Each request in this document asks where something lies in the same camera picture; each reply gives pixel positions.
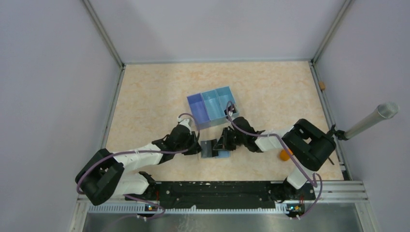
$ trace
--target wooden tabletop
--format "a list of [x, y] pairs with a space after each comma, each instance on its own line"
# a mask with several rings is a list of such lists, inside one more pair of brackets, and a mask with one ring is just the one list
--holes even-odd
[[[145, 146], [169, 134], [176, 118], [189, 112], [187, 96], [230, 86], [240, 116], [257, 131], [290, 127], [305, 118], [327, 131], [308, 62], [236, 62], [127, 65], [107, 141], [111, 152]], [[218, 139], [225, 123], [201, 131], [200, 140]], [[171, 161], [141, 168], [157, 181], [283, 180], [295, 165], [280, 150], [251, 153], [245, 147], [225, 159], [178, 154]], [[336, 154], [318, 173], [343, 180]]]

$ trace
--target gray floor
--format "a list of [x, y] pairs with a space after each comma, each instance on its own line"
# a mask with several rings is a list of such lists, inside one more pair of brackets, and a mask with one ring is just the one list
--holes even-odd
[[165, 215], [144, 222], [125, 214], [87, 216], [83, 232], [362, 232], [354, 204], [319, 204], [302, 220], [284, 215]]

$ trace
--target purple compartment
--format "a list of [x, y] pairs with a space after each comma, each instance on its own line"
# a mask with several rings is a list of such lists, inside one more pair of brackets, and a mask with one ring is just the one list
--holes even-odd
[[188, 104], [190, 105], [192, 115], [198, 121], [198, 124], [209, 122], [209, 116], [205, 108], [204, 100], [200, 93], [187, 96]]

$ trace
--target gray wall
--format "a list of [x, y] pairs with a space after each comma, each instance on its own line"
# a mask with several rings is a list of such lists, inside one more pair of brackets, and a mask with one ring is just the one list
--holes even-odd
[[124, 62], [310, 59], [344, 0], [91, 0]]
[[341, 129], [385, 101], [401, 112], [344, 142], [383, 231], [409, 231], [410, 1], [356, 1], [319, 62]]
[[118, 73], [79, 0], [0, 3], [0, 231], [68, 229]]

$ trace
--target orange object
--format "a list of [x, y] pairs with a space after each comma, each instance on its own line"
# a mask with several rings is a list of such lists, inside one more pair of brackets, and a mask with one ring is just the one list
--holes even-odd
[[284, 149], [280, 151], [279, 158], [283, 161], [287, 161], [288, 159], [290, 159], [288, 153]]

